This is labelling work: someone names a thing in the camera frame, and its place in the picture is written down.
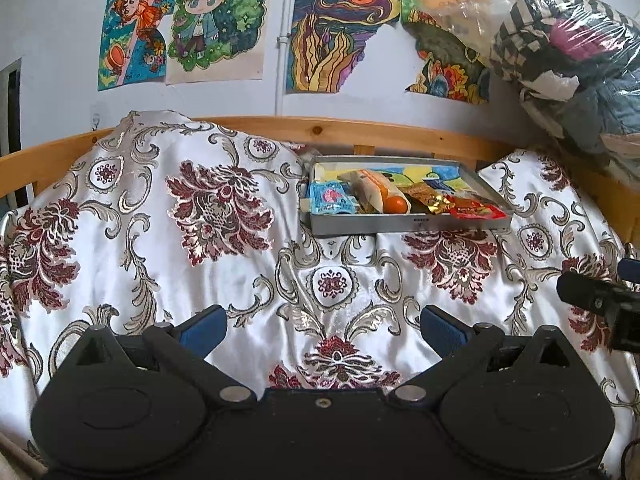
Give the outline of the gold candy packet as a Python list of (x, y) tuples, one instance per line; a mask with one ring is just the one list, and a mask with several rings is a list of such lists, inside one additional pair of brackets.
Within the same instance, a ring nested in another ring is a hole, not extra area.
[(454, 208), (454, 202), (446, 194), (431, 188), (425, 182), (405, 185), (400, 190), (405, 196), (425, 206), (431, 214), (446, 214)]

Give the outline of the grey tray with drawing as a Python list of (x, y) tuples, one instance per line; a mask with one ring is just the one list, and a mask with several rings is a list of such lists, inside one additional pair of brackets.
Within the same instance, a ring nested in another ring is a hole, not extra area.
[(315, 236), (504, 230), (513, 217), (460, 162), (401, 156), (315, 158), (299, 208)]

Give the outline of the small orange fruit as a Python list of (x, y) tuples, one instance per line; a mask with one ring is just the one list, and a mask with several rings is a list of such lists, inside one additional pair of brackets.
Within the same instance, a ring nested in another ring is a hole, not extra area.
[(408, 214), (410, 211), (410, 204), (404, 196), (389, 195), (384, 200), (383, 212), (384, 214)]

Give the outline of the white wall pipe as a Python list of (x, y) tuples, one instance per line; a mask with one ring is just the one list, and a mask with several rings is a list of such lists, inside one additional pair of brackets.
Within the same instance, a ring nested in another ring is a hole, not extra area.
[(284, 94), (286, 89), (286, 59), (288, 58), (288, 43), (290, 40), (291, 16), (293, 0), (283, 0), (280, 29), (277, 36), (277, 73), (276, 73), (276, 97), (274, 98), (274, 114), (283, 115)]

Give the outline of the light blue snack packet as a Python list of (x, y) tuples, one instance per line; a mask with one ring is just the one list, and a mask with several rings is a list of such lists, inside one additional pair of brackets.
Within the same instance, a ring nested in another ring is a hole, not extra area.
[(310, 211), (316, 216), (354, 214), (355, 199), (340, 181), (312, 182), (309, 188)]

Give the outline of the grey door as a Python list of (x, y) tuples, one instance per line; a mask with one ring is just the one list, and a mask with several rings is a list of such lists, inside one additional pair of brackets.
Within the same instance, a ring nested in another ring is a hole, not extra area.
[(21, 67), (16, 60), (1, 70), (1, 155), (21, 151)]

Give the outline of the torn flower drawing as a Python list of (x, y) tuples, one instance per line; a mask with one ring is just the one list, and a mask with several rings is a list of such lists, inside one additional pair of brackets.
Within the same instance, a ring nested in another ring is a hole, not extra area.
[(402, 27), (416, 40), (422, 67), (406, 90), (469, 104), (489, 101), (490, 73), (477, 52), (431, 13), (470, 0), (401, 0)]

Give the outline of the floral satin sofa cover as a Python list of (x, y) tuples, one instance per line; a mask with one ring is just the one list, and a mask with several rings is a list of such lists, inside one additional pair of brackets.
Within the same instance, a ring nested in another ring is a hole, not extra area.
[(510, 335), (558, 326), (611, 405), (601, 463), (620, 475), (639, 432), (634, 358), (600, 318), (556, 296), (566, 271), (613, 281), (630, 255), (549, 155), (517, 151), (480, 172), (510, 228), (314, 237), (299, 202), (311, 157), (174, 112), (129, 114), (1, 225), (1, 431), (32, 451), (38, 396), (90, 326), (137, 335), (213, 304), (228, 313), (209, 356), (256, 392), (393, 389), (435, 364), (429, 304)]

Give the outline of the blond boy cartoon drawing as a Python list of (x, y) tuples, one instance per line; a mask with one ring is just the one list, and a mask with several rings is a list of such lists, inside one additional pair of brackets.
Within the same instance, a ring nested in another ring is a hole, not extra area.
[(269, 0), (175, 0), (166, 84), (261, 80)]

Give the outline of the plastic bag of clothes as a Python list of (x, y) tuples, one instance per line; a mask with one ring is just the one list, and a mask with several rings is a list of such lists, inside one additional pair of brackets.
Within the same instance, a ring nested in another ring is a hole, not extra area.
[(639, 175), (639, 26), (601, 0), (416, 0), (570, 150)]

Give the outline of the red clear snack packet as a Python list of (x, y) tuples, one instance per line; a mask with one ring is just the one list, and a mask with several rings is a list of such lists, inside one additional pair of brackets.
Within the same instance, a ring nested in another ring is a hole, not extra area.
[(448, 195), (451, 207), (448, 212), (462, 220), (502, 220), (506, 213), (492, 203), (481, 202), (457, 195)]

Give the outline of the girl cartoon drawing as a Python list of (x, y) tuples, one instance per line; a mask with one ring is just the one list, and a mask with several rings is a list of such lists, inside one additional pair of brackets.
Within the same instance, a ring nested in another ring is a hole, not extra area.
[(165, 77), (167, 46), (160, 22), (174, 9), (175, 0), (106, 0), (96, 88)]

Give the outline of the orange white bread packet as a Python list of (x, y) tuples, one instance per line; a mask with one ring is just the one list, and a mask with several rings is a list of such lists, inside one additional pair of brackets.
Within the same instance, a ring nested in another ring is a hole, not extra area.
[(338, 180), (349, 185), (350, 190), (363, 203), (364, 208), (373, 209), (379, 214), (384, 214), (383, 204), (387, 196), (400, 195), (406, 198), (390, 180), (380, 172), (370, 169), (344, 172), (338, 176)]

